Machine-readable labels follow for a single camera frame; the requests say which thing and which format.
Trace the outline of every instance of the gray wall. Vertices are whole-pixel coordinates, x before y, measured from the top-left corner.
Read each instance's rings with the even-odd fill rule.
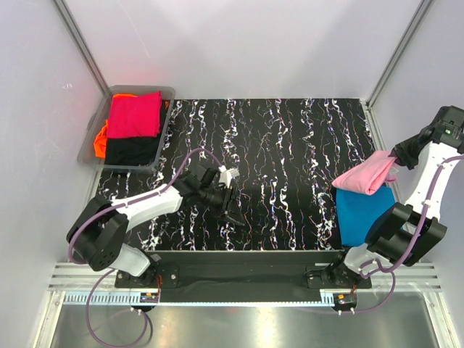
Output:
[[[27,347],[92,172],[76,162],[101,97],[49,0],[0,3],[0,346]]]
[[[388,148],[429,124],[443,105],[464,108],[464,3],[436,1],[391,80],[374,106]],[[452,174],[442,202],[446,238],[429,254],[442,282],[447,304],[464,343],[461,310],[464,287],[464,164]],[[402,196],[412,173],[401,173]]]
[[[67,0],[108,84],[367,98],[420,0]]]

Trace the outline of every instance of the black marble tabletop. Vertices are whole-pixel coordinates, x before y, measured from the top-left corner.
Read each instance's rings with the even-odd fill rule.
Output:
[[[204,147],[240,170],[246,226],[193,207],[129,231],[126,242],[146,251],[339,249],[331,182],[374,150],[357,99],[178,100],[166,136],[154,174],[103,172],[97,194],[155,189],[190,150]],[[200,161],[212,163],[195,154],[189,165]]]

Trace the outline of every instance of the pink cloth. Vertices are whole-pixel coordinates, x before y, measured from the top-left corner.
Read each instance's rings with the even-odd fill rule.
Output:
[[[395,157],[389,155],[388,151],[375,151],[366,161],[340,175],[332,185],[338,189],[368,196],[374,194],[385,180],[396,180],[396,178],[389,178],[390,168],[395,161]]]
[[[108,138],[155,137],[160,133],[161,92],[115,97],[109,110]]]

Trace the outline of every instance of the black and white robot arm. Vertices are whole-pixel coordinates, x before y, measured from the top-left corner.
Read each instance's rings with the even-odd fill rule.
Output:
[[[402,204],[397,202],[387,210],[370,228],[365,243],[351,248],[343,257],[330,265],[324,275],[335,286],[347,287],[360,280],[360,273],[367,274],[378,269],[370,260],[380,260],[382,265],[394,264],[408,250],[413,235],[405,225],[417,227],[424,204],[428,205],[423,227],[413,248],[406,255],[403,265],[414,265],[431,248],[441,241],[447,228],[439,223],[440,207],[444,190],[458,160],[442,164],[450,157],[464,153],[464,110],[457,107],[442,107],[432,123],[417,136],[413,136],[393,149],[396,163],[415,169],[415,180],[411,193]],[[436,170],[442,171],[436,183],[432,183]],[[426,199],[431,185],[434,190]]]
[[[156,262],[145,252],[123,243],[126,231],[160,215],[203,204],[210,208],[218,219],[236,225],[244,225],[245,220],[239,206],[239,192],[231,186],[231,180],[238,170],[220,167],[197,167],[200,175],[187,171],[180,175],[172,186],[161,185],[153,191],[125,199],[107,201],[95,196],[80,214],[67,235],[70,242],[76,231],[95,214],[111,206],[120,206],[88,225],[77,237],[74,251],[93,270],[114,268],[137,277],[142,284],[153,283],[157,274]],[[213,181],[217,174],[217,184]]]

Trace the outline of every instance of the plastic bin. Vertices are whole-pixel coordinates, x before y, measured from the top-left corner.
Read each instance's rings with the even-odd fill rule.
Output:
[[[115,94],[135,94],[137,96],[143,96],[144,94],[150,94],[154,92],[161,91],[162,100],[169,101],[169,107],[167,111],[162,109],[159,113],[159,122],[162,132],[159,136],[161,139],[159,141],[158,150],[156,156],[153,158],[153,162],[150,162],[148,165],[141,166],[131,166],[131,165],[105,165],[104,159],[98,158],[95,156],[94,150],[94,140],[96,135],[102,129],[105,124],[105,121],[109,117],[109,108],[111,107],[112,97]],[[103,99],[100,102],[99,108],[96,111],[96,114],[90,119],[88,123],[88,132],[86,139],[83,142],[82,147],[80,148],[78,155],[78,162],[83,165],[89,165],[95,167],[96,169],[105,169],[113,170],[119,173],[126,172],[153,172],[155,165],[158,163],[160,158],[161,149],[165,143],[165,135],[167,130],[167,124],[169,123],[169,117],[171,116],[171,111],[173,109],[175,91],[171,87],[161,87],[161,86],[113,86],[109,88],[109,91],[103,96]]]

